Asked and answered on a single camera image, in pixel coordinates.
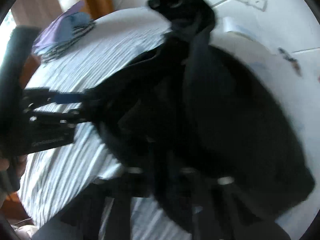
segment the blue cloth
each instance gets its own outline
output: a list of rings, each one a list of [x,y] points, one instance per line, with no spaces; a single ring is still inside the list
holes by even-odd
[[[35,40],[33,52],[37,54],[47,47],[53,48],[61,42],[70,41],[73,38],[74,27],[88,25],[90,16],[79,12],[83,6],[84,2],[80,1],[54,20]]]

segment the white sheet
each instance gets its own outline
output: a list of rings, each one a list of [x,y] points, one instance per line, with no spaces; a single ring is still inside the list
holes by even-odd
[[[28,87],[45,86],[65,92],[94,87],[130,59],[157,46],[168,27],[164,19],[146,8],[114,12],[98,19],[96,28],[62,59],[41,65]],[[223,42],[226,41],[216,37],[217,45]],[[231,42],[228,50],[235,47]],[[52,104],[45,109],[63,112],[75,107]],[[94,127],[89,123],[80,124],[74,144],[29,155],[18,194],[27,213],[37,226],[42,226],[95,178],[107,179],[120,172],[121,165],[108,152]],[[165,216],[152,198],[135,198],[132,204],[133,239],[191,238]],[[319,202],[310,200],[306,210],[315,204],[318,206]],[[297,233],[295,214],[300,215],[301,209],[289,211],[280,224],[297,240],[300,237],[295,236],[308,225]],[[295,223],[293,229],[288,226],[292,223]]]

